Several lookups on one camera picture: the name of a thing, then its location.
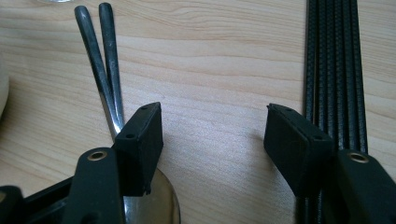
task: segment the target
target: wooden table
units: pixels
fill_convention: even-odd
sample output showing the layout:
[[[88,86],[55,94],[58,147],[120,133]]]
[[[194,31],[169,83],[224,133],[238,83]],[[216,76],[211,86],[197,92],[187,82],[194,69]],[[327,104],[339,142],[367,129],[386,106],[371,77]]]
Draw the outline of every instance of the wooden table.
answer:
[[[100,1],[0,3],[10,78],[0,186],[25,196],[112,140],[74,18]],[[306,1],[110,1],[125,118],[163,106],[159,168],[183,223],[292,223],[293,194],[263,149],[270,103],[303,108]],[[396,179],[396,2],[359,1],[370,154]]]

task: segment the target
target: table surface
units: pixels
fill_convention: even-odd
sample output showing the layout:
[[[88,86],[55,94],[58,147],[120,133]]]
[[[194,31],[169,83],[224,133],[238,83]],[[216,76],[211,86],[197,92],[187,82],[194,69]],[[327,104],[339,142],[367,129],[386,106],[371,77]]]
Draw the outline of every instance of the table surface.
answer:
[[[306,1],[109,2],[125,118],[162,103],[158,167],[182,222],[292,223],[293,194],[262,140],[268,104],[303,108]],[[86,6],[100,36],[99,3],[1,1],[0,186],[31,195],[112,145],[74,17]],[[369,150],[396,179],[396,1],[361,0],[359,13]]]

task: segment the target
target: wood grain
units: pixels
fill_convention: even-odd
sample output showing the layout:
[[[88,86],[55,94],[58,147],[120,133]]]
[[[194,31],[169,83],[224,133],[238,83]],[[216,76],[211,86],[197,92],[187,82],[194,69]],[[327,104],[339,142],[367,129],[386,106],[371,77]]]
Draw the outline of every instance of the wood grain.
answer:
[[[10,92],[0,121],[0,186],[25,196],[111,146],[74,19],[100,1],[0,3]],[[266,106],[302,111],[305,1],[109,1],[125,118],[163,105],[159,168],[183,223],[292,223],[294,198],[264,152]],[[359,1],[369,152],[396,179],[396,2]]]

